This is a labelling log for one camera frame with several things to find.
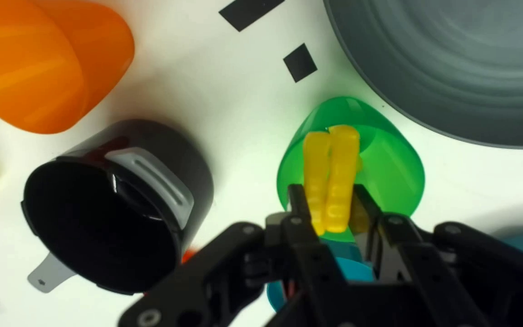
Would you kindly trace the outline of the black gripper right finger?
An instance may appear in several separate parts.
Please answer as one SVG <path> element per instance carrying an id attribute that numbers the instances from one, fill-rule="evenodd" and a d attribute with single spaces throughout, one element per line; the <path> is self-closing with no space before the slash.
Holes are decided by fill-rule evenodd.
<path id="1" fill-rule="evenodd" d="M 375 279 L 353 296 L 369 327 L 523 327 L 523 250 L 458 221 L 424 230 L 362 185 L 351 223 L 367 227 Z"/>

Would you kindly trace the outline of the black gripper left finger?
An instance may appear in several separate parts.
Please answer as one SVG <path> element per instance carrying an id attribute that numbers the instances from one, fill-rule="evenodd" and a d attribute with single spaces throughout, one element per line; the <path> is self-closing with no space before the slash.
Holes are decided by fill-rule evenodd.
<path id="1" fill-rule="evenodd" d="M 267 327 L 360 327 L 351 288 L 311 225 L 302 185 L 289 187 L 289 201 L 266 227 L 228 227 L 131 305 L 119 327 L 229 327 L 277 279 L 295 283 L 295 292 Z"/>

